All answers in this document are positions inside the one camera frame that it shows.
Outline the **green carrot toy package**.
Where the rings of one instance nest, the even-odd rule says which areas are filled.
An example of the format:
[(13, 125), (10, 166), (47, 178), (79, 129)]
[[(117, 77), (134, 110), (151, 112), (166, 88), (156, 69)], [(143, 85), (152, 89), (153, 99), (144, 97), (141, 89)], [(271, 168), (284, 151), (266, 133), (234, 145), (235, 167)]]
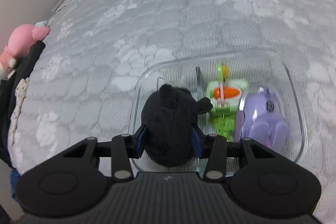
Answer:
[(239, 101), (249, 83), (245, 79), (232, 79), (229, 67), (224, 64), (217, 65), (217, 75), (218, 79), (210, 81), (206, 88), (206, 97), (213, 105), (209, 121), (218, 135), (233, 141)]

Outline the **black plush cat toy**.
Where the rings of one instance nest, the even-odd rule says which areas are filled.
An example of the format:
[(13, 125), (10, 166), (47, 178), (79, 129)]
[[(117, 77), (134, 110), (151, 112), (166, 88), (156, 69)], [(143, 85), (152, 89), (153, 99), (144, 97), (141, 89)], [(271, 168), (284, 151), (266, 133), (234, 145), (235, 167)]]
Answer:
[(207, 97), (197, 101), (188, 89), (162, 85), (149, 96), (141, 113), (141, 124), (147, 127), (148, 156), (169, 168), (184, 165), (194, 154), (191, 132), (198, 116), (212, 108)]

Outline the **grey quilted bed cover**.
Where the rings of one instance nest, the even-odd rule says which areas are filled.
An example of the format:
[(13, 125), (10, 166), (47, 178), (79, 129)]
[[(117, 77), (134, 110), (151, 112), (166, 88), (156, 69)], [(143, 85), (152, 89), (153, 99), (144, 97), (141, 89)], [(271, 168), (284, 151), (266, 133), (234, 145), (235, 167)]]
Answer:
[(276, 52), (305, 119), (300, 164), (321, 182), (315, 216), (335, 223), (335, 0), (72, 0), (50, 20), (9, 154), (19, 173), (89, 136), (128, 131), (153, 65)]

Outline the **clear glass divided container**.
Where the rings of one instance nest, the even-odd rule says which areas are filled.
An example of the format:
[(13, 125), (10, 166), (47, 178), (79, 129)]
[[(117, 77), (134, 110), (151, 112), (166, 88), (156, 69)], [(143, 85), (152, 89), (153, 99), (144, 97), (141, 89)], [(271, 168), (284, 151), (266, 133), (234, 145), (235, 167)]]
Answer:
[[(276, 89), (282, 100), (288, 126), (288, 136), (279, 154), (293, 162), (299, 162), (307, 147), (305, 119), (290, 70), (281, 56), (273, 51), (246, 50), (153, 65), (136, 84), (130, 133), (134, 134), (140, 127), (142, 109), (149, 96), (164, 84), (186, 88), (196, 100), (205, 98), (207, 84), (218, 79), (218, 64), (227, 65), (230, 77), (245, 79), (249, 87), (265, 85)], [(205, 135), (217, 134), (210, 124), (209, 116), (210, 112), (200, 115), (198, 127)]]

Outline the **white patterned cloth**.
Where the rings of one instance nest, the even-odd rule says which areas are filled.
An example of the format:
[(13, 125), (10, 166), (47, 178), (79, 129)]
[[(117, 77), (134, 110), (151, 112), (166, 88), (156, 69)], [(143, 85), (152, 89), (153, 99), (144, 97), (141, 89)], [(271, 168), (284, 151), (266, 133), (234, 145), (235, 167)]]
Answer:
[(23, 101), (26, 98), (27, 89), (29, 87), (29, 84), (30, 84), (30, 80), (27, 77), (26, 79), (21, 79), (17, 87), (15, 88), (15, 99), (16, 99), (15, 108), (10, 118), (10, 127), (9, 127), (9, 133), (8, 133), (9, 144), (11, 145), (11, 147), (14, 145), (14, 142), (15, 142), (15, 132), (18, 126), (18, 119), (21, 113)]

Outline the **pink plush toy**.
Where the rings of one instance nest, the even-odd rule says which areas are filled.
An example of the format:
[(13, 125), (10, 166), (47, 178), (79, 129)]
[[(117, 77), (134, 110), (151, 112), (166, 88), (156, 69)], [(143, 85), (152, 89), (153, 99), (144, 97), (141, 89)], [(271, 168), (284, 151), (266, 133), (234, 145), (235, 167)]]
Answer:
[(8, 79), (19, 61), (29, 54), (31, 46), (43, 41), (50, 30), (49, 27), (32, 24), (23, 24), (13, 30), (1, 54), (1, 79)]

